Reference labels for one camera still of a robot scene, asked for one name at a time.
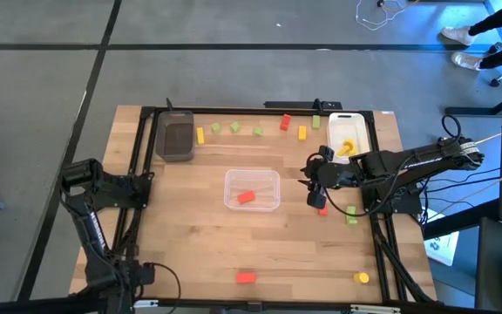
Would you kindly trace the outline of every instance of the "yellow object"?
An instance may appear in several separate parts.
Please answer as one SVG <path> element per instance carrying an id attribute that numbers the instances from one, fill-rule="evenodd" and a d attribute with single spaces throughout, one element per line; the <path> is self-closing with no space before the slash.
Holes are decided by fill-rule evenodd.
<path id="1" fill-rule="evenodd" d="M 353 156 L 353 155 L 357 154 L 356 144 L 354 143 L 354 140 L 345 140 L 343 142 L 343 145 L 344 145 L 344 148 L 341 149 L 340 151 L 338 151 L 338 153 L 336 153 L 336 156 L 338 156 L 338 157 L 342 157 L 344 155 Z"/>
<path id="2" fill-rule="evenodd" d="M 197 144 L 205 144 L 205 132 L 202 130 L 202 127 L 197 127 Z"/>
<path id="3" fill-rule="evenodd" d="M 357 273 L 354 275 L 354 281 L 356 283 L 368 283 L 370 281 L 370 276 L 366 273 Z"/>
<path id="4" fill-rule="evenodd" d="M 307 127 L 300 126 L 299 132 L 297 134 L 297 139 L 298 140 L 305 140 L 305 139 L 307 139 Z"/>

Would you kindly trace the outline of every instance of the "gray floor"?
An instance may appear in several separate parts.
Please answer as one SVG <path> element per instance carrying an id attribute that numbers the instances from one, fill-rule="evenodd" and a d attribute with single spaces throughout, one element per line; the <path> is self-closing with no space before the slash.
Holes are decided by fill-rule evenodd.
<path id="1" fill-rule="evenodd" d="M 111 8 L 111 0 L 0 1 L 0 42 L 97 43 Z M 437 35 L 443 25 L 472 24 L 487 15 L 483 4 L 422 3 L 380 31 L 368 31 L 355 22 L 355 12 L 356 2 L 336 0 L 125 1 L 112 42 L 438 44 L 450 43 Z M 360 14 L 382 18 L 368 0 Z M 498 40 L 490 31 L 478 43 Z M 337 99 L 347 108 L 394 111 L 404 147 L 425 145 L 444 135 L 440 116 L 446 106 L 494 106 L 502 100 L 502 85 L 487 85 L 502 68 L 470 72 L 449 57 L 404 51 L 111 51 L 75 159 L 102 158 L 117 105 L 161 106 L 165 97 L 179 106 Z M 13 298 L 94 58 L 93 51 L 0 51 L 0 200 L 8 206 L 0 211 L 0 301 Z M 461 123 L 463 134 L 474 139 L 500 132 L 500 119 Z M 482 170 L 499 166 L 499 139 L 480 149 L 487 156 Z M 436 197 L 454 200 L 478 187 Z M 434 209 L 444 206 L 431 202 Z M 474 231 L 466 234 L 460 241 L 475 249 Z M 76 233 L 62 210 L 34 297 L 66 294 L 77 253 Z M 470 250 L 458 252 L 455 269 L 472 275 L 472 260 Z M 457 304 L 449 292 L 439 297 Z"/>

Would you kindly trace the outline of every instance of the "person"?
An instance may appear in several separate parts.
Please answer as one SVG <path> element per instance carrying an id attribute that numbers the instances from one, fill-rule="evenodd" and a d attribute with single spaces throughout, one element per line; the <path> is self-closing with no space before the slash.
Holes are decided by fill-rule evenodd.
<path id="1" fill-rule="evenodd" d="M 473 25 L 460 28 L 444 27 L 441 34 L 467 46 L 473 44 L 479 34 L 502 27 L 502 10 L 489 16 L 485 20 Z M 492 69 L 502 65 L 502 51 L 487 57 L 477 57 L 465 52 L 454 52 L 452 63 L 475 71 Z"/>

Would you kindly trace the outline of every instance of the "red block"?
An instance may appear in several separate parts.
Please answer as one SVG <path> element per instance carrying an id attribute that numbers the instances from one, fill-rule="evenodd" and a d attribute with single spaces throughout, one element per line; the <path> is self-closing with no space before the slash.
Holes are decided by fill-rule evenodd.
<path id="1" fill-rule="evenodd" d="M 327 207 L 327 204 L 324 204 L 323 209 L 319 209 L 319 215 L 328 215 L 329 214 L 329 208 Z"/>
<path id="2" fill-rule="evenodd" d="M 282 122 L 280 124 L 280 129 L 282 131 L 288 131 L 289 121 L 292 119 L 292 116 L 289 114 L 284 114 L 282 116 Z"/>
<path id="3" fill-rule="evenodd" d="M 257 274 L 255 273 L 238 273 L 235 277 L 237 283 L 254 283 L 255 280 L 257 280 Z"/>
<path id="4" fill-rule="evenodd" d="M 237 195 L 237 200 L 240 202 L 240 204 L 243 204 L 244 202 L 252 201 L 252 200 L 254 200 L 254 193 L 253 193 L 253 191 L 248 191 L 243 194 Z"/>

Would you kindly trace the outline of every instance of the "clear plastic bin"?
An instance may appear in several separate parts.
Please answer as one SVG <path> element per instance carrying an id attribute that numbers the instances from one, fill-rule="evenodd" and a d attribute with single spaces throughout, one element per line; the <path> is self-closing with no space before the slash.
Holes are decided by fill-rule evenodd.
<path id="1" fill-rule="evenodd" d="M 243 204 L 238 195 L 253 191 L 255 198 Z M 228 170 L 224 204 L 232 210 L 272 212 L 280 206 L 280 175 L 274 170 Z"/>

